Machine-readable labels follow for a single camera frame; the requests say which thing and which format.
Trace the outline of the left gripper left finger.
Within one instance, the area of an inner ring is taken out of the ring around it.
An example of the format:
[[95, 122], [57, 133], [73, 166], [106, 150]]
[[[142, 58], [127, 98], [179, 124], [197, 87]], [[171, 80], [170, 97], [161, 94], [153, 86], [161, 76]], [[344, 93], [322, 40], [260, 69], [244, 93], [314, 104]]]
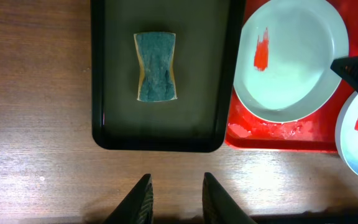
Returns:
[[145, 174], [103, 224], [153, 224], [152, 176]]

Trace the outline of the green and yellow sponge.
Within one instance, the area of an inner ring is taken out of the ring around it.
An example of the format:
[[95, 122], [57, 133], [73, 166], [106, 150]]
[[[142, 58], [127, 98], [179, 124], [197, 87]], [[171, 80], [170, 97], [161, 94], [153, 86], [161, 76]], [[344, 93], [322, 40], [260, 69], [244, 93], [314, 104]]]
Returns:
[[134, 34], [140, 75], [137, 99], [156, 103], [177, 99], [173, 59], [176, 34], [141, 32]]

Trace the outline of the mint green plate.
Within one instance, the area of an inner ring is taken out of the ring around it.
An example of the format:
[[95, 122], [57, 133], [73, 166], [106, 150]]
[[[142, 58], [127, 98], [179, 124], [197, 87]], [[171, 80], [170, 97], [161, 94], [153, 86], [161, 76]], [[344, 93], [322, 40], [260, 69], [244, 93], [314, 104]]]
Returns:
[[234, 89], [254, 116], [298, 121], [332, 97], [341, 78], [331, 70], [349, 55], [345, 23], [325, 0], [272, 0], [244, 24]]

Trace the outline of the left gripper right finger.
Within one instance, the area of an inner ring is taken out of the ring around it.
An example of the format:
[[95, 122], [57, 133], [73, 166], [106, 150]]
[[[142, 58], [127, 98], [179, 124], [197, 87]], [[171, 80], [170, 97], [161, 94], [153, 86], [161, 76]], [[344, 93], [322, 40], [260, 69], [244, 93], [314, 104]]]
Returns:
[[204, 173], [202, 204], [205, 224], [257, 224], [210, 172]]

